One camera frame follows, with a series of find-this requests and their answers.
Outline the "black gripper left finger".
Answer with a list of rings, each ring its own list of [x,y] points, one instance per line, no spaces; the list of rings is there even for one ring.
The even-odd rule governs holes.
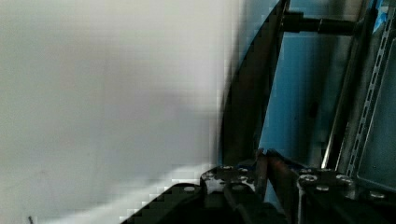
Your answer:
[[[267,158],[265,150],[255,151],[253,159],[238,162],[236,165],[224,164],[204,172],[200,177],[205,193],[223,192],[228,184],[248,187],[264,200],[267,189]]]

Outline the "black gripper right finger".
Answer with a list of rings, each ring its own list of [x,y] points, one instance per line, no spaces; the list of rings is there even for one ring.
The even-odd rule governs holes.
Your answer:
[[[309,168],[274,149],[266,152],[267,176],[290,224],[354,224],[346,197],[353,181],[332,169]]]

